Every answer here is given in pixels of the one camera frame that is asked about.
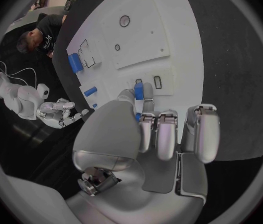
black hair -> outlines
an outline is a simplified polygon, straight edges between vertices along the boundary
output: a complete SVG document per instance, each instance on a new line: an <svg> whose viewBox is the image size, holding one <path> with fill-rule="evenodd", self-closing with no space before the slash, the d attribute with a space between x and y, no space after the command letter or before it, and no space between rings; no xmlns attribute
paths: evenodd
<svg viewBox="0 0 263 224"><path fill-rule="evenodd" d="M25 32L23 35L20 36L20 38L17 41L17 49L20 53L27 54L29 53L29 47L28 47L28 39L27 35L29 34L30 31Z"/></svg>

black t-shirt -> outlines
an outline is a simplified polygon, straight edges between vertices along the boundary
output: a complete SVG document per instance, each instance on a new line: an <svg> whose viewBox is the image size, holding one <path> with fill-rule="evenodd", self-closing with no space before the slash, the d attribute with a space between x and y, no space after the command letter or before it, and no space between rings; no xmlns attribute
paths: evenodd
<svg viewBox="0 0 263 224"><path fill-rule="evenodd" d="M43 41L36 48L37 51L47 54L53 51L54 45L62 26L63 15L51 14L43 18L37 25L37 29L42 33Z"/></svg>

black table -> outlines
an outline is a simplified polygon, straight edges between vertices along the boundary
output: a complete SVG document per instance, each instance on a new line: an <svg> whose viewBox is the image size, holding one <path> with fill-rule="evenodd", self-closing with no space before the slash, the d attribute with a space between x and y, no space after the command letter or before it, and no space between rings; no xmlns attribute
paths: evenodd
<svg viewBox="0 0 263 224"><path fill-rule="evenodd" d="M77 0L55 46L55 70L79 112L82 109L93 112L93 109L79 89L80 83L71 70L66 48L102 1ZM221 119L217 160L260 157L263 155L263 45L247 19L229 0L189 2L203 48L202 102L214 104Z"/></svg>

man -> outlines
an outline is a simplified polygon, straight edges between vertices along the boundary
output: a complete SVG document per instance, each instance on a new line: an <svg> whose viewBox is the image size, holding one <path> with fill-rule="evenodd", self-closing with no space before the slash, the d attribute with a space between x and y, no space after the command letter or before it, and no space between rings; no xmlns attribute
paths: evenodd
<svg viewBox="0 0 263 224"><path fill-rule="evenodd" d="M47 15L33 31L20 36L16 45L18 51L26 54L36 49L52 58L54 45L65 19L66 15Z"/></svg>

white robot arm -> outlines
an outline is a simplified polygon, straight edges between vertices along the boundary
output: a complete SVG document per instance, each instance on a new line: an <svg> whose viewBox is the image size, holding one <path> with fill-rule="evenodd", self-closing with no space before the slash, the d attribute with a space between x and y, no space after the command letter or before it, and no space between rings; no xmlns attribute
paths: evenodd
<svg viewBox="0 0 263 224"><path fill-rule="evenodd" d="M49 88L45 84L38 84L37 89L32 86L21 86L10 82L7 75L0 72L0 99L6 107L14 111L19 117L29 120L42 120L53 128L63 128L79 120L88 113L70 116L74 103L60 98L57 102L44 102L48 98Z"/></svg>

